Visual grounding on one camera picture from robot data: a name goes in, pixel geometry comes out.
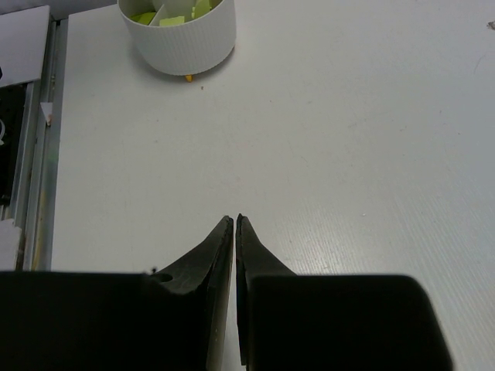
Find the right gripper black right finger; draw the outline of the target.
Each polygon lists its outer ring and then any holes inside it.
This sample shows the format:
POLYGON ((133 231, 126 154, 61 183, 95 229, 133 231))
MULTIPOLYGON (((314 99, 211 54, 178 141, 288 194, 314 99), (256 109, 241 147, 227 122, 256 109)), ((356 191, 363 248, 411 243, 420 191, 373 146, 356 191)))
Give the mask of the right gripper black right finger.
POLYGON ((237 328, 248 370, 451 370, 423 287, 401 274, 298 275, 246 216, 235 237, 237 328))

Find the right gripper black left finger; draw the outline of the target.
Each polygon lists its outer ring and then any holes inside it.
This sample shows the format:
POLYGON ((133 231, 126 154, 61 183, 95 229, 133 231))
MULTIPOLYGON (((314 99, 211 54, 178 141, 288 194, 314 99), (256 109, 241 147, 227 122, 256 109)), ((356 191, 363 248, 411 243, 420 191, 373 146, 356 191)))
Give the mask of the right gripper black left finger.
POLYGON ((3 370, 219 370, 234 222, 160 271, 1 274, 3 370))

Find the lime lego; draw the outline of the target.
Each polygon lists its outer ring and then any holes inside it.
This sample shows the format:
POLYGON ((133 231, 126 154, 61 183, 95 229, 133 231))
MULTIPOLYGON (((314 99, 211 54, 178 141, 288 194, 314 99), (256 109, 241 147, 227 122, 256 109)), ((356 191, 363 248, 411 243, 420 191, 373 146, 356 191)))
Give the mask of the lime lego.
POLYGON ((133 15, 130 20, 138 24, 149 26, 152 20, 155 18, 156 12, 145 12, 142 14, 133 15))
POLYGON ((216 8, 221 2, 222 0, 196 0, 191 11, 192 19, 198 19, 206 15, 208 12, 216 8))

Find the lime lego table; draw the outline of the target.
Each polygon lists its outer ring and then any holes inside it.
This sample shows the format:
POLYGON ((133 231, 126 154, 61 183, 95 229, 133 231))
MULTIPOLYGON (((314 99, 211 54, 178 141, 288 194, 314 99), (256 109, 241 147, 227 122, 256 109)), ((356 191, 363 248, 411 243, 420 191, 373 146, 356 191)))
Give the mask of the lime lego table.
POLYGON ((184 24, 185 22, 186 22, 186 17, 180 15, 172 18, 160 19, 159 26, 160 27, 178 26, 184 24))

